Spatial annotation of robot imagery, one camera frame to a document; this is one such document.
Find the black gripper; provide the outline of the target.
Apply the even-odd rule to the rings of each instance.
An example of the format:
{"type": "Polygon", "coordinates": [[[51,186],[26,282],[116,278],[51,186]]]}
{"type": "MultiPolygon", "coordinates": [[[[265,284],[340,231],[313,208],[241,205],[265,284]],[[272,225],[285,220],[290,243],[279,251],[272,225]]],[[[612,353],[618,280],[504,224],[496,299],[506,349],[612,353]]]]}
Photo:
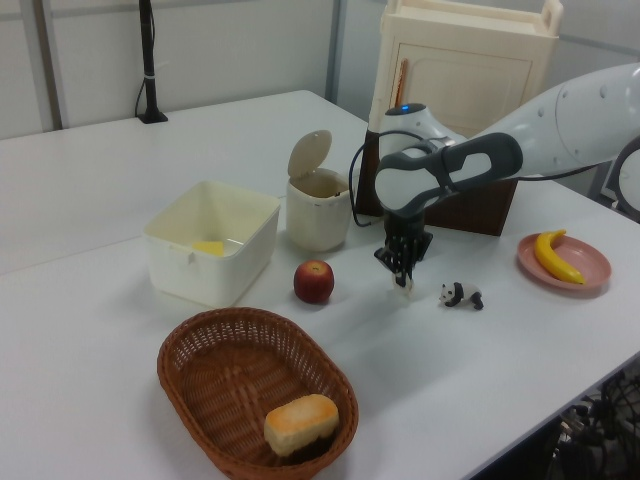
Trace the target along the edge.
{"type": "Polygon", "coordinates": [[[424,213],[403,217],[386,211],[384,230],[387,242],[374,252],[374,257],[392,273],[398,287],[411,292],[414,268],[424,259],[433,239],[433,234],[425,231],[424,213]],[[406,244],[399,238],[408,238],[406,244]]]}

